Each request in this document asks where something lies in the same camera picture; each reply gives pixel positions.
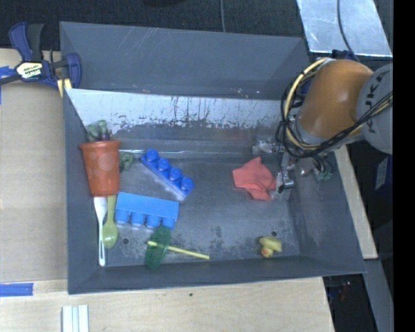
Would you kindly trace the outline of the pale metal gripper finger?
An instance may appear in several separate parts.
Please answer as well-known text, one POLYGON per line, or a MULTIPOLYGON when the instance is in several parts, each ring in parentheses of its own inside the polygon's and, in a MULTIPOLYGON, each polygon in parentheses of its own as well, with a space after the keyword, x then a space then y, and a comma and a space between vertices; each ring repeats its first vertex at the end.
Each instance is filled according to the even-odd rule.
POLYGON ((275 189, 271 191, 272 199, 278 201, 287 201, 294 187, 294 180, 286 170, 280 170, 275 180, 275 189))
POLYGON ((256 143, 252 146, 252 154, 276 154, 279 148, 280 143, 274 138, 257 138, 256 143))

